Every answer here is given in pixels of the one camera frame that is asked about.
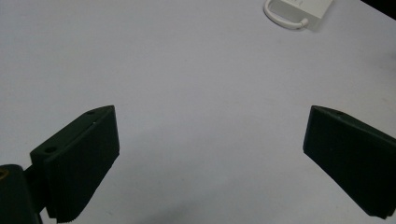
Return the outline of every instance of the cable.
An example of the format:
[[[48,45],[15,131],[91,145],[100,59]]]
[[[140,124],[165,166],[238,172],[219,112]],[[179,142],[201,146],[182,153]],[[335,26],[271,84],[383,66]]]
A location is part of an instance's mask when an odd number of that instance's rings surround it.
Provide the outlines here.
[[[274,23],[291,30],[302,29],[308,25],[308,19],[303,18],[300,22],[283,21],[277,18],[269,9],[269,6],[273,0],[267,0],[264,5],[265,15]]]

